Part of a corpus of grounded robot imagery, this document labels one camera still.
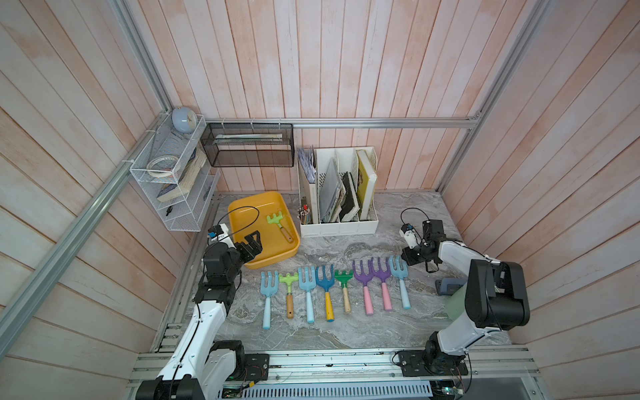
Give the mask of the green rake wooden handle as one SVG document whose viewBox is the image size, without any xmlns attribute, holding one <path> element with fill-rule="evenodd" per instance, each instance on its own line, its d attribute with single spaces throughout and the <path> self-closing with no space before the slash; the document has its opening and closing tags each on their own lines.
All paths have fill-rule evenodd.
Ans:
<svg viewBox="0 0 640 400">
<path fill-rule="evenodd" d="M 275 224 L 278 226 L 280 233 L 287 240 L 288 243 L 293 243 L 293 236 L 291 233 L 282 225 L 282 220 L 284 216 L 281 211 L 278 213 L 273 213 L 272 215 L 266 216 L 268 224 Z"/>
<path fill-rule="evenodd" d="M 278 280 L 280 283 L 284 283 L 287 286 L 287 297 L 286 297 L 286 307 L 287 307 L 287 318 L 293 319 L 294 317 L 294 304 L 293 304 L 293 283 L 298 281 L 298 273 L 286 273 L 285 275 L 280 275 Z"/>
</svg>

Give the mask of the yellow storage tray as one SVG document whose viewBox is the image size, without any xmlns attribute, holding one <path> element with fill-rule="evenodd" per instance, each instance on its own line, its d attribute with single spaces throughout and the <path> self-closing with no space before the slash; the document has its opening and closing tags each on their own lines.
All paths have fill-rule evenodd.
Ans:
<svg viewBox="0 0 640 400">
<path fill-rule="evenodd" d="M 297 254 L 300 236 L 296 230 L 283 196 L 275 191 L 260 193 L 232 202 L 228 206 L 230 212 L 230 231 L 233 241 L 245 240 L 245 236 L 260 231 L 263 251 L 253 261 L 246 263 L 249 269 L 259 269 L 279 263 Z M 275 224 L 268 224 L 266 216 L 283 213 L 282 225 L 293 236 L 293 243 L 288 243 Z"/>
</svg>

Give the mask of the light blue hand fork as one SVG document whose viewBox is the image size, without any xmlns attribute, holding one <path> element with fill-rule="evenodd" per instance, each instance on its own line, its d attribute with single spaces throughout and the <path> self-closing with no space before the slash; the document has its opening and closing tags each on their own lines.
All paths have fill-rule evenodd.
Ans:
<svg viewBox="0 0 640 400">
<path fill-rule="evenodd" d="M 271 300 L 278 292 L 279 275 L 278 272 L 261 272 L 260 293 L 265 296 L 263 329 L 271 328 Z"/>
</svg>

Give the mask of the purple rake pink handle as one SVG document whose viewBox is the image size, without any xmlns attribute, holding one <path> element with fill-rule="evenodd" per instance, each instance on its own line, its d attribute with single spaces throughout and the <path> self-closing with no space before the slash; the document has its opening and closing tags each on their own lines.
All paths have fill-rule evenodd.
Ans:
<svg viewBox="0 0 640 400">
<path fill-rule="evenodd" d="M 377 258 L 377 266 L 372 266 L 373 276 L 377 278 L 381 283 L 382 296 L 383 296 L 383 308 L 386 312 L 391 312 L 393 310 L 392 300 L 390 296 L 390 292 L 388 290 L 387 280 L 391 278 L 391 268 L 388 265 L 388 260 L 383 260 L 381 258 Z"/>
<path fill-rule="evenodd" d="M 363 299 L 364 299 L 364 307 L 365 313 L 367 316 L 373 316 L 373 303 L 371 300 L 370 291 L 368 289 L 368 283 L 373 279 L 373 270 L 370 265 L 365 266 L 363 261 L 360 261 L 360 265 L 356 265 L 356 261 L 353 260 L 353 276 L 354 278 L 363 285 Z"/>
</svg>

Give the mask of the blue fork yellow handle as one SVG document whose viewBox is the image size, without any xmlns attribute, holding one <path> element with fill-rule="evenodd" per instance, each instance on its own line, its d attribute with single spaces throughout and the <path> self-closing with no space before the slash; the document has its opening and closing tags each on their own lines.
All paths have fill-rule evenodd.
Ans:
<svg viewBox="0 0 640 400">
<path fill-rule="evenodd" d="M 332 298 L 330 294 L 330 289 L 333 287 L 333 285 L 335 285 L 335 274 L 333 265 L 330 266 L 329 271 L 327 271 L 325 265 L 318 267 L 315 272 L 315 278 L 317 281 L 317 285 L 324 290 L 326 320 L 328 322 L 333 322 L 335 320 L 335 317 Z"/>
</svg>

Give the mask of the dark green rake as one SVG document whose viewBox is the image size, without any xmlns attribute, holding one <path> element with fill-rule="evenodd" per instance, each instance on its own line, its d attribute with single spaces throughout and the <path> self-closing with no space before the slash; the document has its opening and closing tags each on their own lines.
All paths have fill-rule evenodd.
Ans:
<svg viewBox="0 0 640 400">
<path fill-rule="evenodd" d="M 343 290 L 343 305 L 345 313 L 351 313 L 351 303 L 349 299 L 348 281 L 353 278 L 353 270 L 343 270 L 335 272 L 335 279 L 340 283 Z"/>
</svg>

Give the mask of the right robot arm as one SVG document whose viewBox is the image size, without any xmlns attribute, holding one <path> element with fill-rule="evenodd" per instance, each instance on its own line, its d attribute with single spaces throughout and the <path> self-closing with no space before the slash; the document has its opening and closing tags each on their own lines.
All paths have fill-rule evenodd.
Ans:
<svg viewBox="0 0 640 400">
<path fill-rule="evenodd" d="M 448 263 L 468 277 L 463 312 L 447 328 L 432 334 L 423 356 L 426 361 L 461 361 L 480 339 L 528 324 L 530 307 L 520 264 L 491 258 L 448 238 L 440 220 L 423 221 L 421 234 L 405 223 L 400 234 L 408 245 L 402 252 L 408 265 Z"/>
</svg>

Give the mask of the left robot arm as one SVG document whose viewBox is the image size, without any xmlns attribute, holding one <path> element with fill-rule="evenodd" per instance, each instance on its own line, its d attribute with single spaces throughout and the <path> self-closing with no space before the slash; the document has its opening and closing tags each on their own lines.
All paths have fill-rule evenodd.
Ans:
<svg viewBox="0 0 640 400">
<path fill-rule="evenodd" d="M 236 243 L 225 224 L 210 230 L 187 330 L 158 376 L 141 382 L 136 399 L 216 399 L 227 379 L 239 375 L 242 343 L 214 339 L 238 290 L 236 277 L 262 251 L 258 230 Z"/>
</svg>

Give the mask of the blue grey small device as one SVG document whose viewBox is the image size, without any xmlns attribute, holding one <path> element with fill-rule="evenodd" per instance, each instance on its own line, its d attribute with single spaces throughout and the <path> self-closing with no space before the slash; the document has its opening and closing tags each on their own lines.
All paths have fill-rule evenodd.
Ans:
<svg viewBox="0 0 640 400">
<path fill-rule="evenodd" d="M 453 296 L 466 283 L 463 278 L 443 278 L 435 281 L 435 288 L 438 296 Z"/>
</svg>

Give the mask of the coloured pencils bundle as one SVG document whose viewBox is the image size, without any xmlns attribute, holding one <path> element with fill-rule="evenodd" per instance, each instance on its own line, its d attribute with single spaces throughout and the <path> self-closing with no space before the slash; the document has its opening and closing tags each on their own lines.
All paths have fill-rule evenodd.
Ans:
<svg viewBox="0 0 640 400">
<path fill-rule="evenodd" d="M 305 203 L 298 210 L 298 217 L 301 225 L 310 224 L 313 222 L 313 217 L 310 207 Z"/>
</svg>

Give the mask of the yellow book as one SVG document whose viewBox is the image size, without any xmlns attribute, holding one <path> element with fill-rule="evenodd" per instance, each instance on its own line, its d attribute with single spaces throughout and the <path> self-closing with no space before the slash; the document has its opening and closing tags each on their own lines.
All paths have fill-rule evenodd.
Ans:
<svg viewBox="0 0 640 400">
<path fill-rule="evenodd" d="M 361 221 L 368 220 L 372 208 L 373 194 L 378 181 L 378 158 L 373 147 L 357 148 L 358 156 L 358 181 L 357 196 L 360 204 Z"/>
</svg>

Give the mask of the black mesh basket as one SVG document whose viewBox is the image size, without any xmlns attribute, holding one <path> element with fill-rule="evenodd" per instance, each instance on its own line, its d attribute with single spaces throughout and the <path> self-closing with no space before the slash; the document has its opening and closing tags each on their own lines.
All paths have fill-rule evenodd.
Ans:
<svg viewBox="0 0 640 400">
<path fill-rule="evenodd" d="M 200 138 L 214 168 L 291 168 L 293 126 L 286 123 L 208 123 Z"/>
</svg>

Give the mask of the white file organizer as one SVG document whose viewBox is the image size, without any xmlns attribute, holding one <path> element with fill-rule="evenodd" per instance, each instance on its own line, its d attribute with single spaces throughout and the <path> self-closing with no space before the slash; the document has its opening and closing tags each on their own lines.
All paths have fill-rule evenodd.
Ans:
<svg viewBox="0 0 640 400">
<path fill-rule="evenodd" d="M 357 196 L 357 148 L 298 148 L 300 207 L 307 204 L 313 222 L 301 225 L 303 237 L 374 234 L 378 215 L 372 203 L 361 221 Z"/>
</svg>

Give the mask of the tape roll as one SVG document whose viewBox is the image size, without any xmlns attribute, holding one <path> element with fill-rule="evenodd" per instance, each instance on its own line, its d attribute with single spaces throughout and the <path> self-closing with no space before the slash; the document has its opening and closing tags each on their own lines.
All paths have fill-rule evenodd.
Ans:
<svg viewBox="0 0 640 400">
<path fill-rule="evenodd" d="M 177 164 L 177 156 L 163 155 L 149 161 L 145 169 L 152 178 L 169 178 L 174 175 Z"/>
</svg>

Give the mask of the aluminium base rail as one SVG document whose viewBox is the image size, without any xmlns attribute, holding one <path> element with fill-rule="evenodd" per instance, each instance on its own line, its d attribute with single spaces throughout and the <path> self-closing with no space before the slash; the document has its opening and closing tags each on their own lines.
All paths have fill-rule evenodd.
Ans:
<svg viewBox="0 0 640 400">
<path fill-rule="evenodd" d="M 393 348 L 269 351 L 269 384 L 403 380 Z M 522 345 L 471 348 L 475 378 L 537 377 L 540 371 Z"/>
</svg>

